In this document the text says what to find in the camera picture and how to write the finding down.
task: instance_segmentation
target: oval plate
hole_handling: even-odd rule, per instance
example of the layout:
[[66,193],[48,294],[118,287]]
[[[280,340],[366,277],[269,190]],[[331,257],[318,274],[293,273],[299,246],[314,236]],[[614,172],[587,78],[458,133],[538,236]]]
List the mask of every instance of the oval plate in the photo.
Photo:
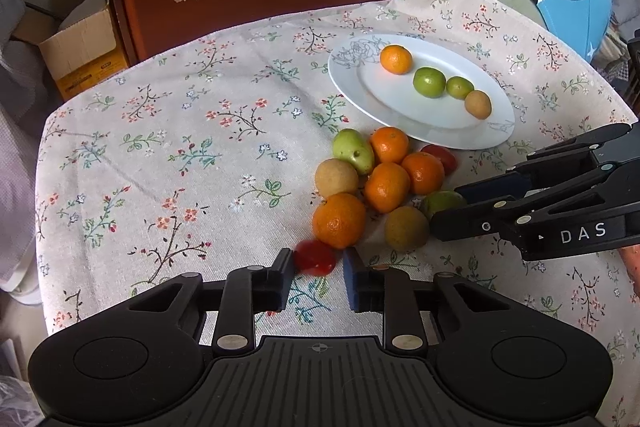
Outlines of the oval plate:
[[[380,66],[380,51],[399,44],[414,57],[406,74],[392,74]],[[468,78],[491,99],[492,113],[478,120],[463,100],[445,91],[427,98],[414,89],[418,68],[437,68],[447,78]],[[349,39],[329,57],[335,87],[359,110],[384,125],[398,127],[412,138],[452,149],[487,149],[509,139],[515,127],[513,107],[500,85],[471,61],[442,46],[403,35],[371,34]]]

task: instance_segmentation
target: tablecloth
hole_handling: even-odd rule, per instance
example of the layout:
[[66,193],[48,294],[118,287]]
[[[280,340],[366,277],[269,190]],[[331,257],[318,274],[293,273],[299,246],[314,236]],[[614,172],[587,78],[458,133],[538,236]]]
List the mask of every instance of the tablecloth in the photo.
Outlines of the tablecloth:
[[[345,127],[365,134],[379,127],[335,89],[328,56],[358,36],[363,45],[342,57],[366,59],[360,51],[375,47],[375,32],[458,52],[513,103],[513,136],[489,150],[458,152],[447,187],[503,172],[527,152],[592,128],[635,121],[590,65],[495,0],[391,0],[215,32],[80,94],[47,121],[36,231],[49,331],[183,272],[219,280],[236,267],[268,266],[281,247],[309,238],[321,201],[314,171],[331,156],[332,138]],[[600,420],[638,422],[640,301],[616,252],[524,263],[510,243],[489,235],[431,239],[401,253],[384,243],[384,217],[367,219],[358,245],[367,264],[427,280],[454,270],[594,335],[615,367]],[[214,320],[210,314],[204,342]],[[382,318],[349,311],[338,264],[328,277],[297,276],[287,308],[257,315],[256,328],[258,338],[380,334]]]

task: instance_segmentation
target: silver pin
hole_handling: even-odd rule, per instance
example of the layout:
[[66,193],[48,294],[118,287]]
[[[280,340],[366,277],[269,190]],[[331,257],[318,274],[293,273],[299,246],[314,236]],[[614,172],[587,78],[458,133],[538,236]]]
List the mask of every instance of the silver pin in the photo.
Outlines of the silver pin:
[[242,349],[249,341],[242,335],[225,335],[218,339],[218,347],[233,351],[235,349]]
[[398,335],[397,337],[394,337],[391,343],[398,349],[402,349],[404,351],[418,349],[419,347],[422,347],[422,344],[424,344],[422,339],[415,335]]

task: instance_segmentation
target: cherry tomato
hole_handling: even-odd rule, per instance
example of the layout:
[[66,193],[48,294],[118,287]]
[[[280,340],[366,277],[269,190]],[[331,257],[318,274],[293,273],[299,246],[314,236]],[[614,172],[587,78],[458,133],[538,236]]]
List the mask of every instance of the cherry tomato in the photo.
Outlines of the cherry tomato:
[[324,277],[335,268],[335,251],[317,239],[305,239],[296,245],[293,263],[299,273]]
[[446,147],[442,147],[440,145],[427,145],[420,149],[420,152],[428,152],[429,154],[436,156],[444,166],[445,176],[449,176],[458,168],[458,159]]

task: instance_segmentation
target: orange fruit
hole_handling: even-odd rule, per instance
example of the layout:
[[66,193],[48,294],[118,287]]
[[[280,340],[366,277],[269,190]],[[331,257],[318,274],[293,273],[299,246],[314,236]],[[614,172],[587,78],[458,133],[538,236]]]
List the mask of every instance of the orange fruit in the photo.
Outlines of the orange fruit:
[[396,210],[409,194],[411,179],[397,163],[381,163],[364,185],[364,197],[381,214]]
[[380,52],[380,65],[389,73],[405,74],[413,68],[414,59],[407,49],[392,44]]
[[369,141],[380,163],[400,163],[409,154],[409,137],[396,127],[381,127]]
[[426,196],[442,187],[444,166],[433,154],[413,152],[402,160],[402,167],[411,178],[414,194]]
[[329,196],[314,212],[314,235],[337,250],[352,247],[364,233],[366,212],[362,201],[352,194]]

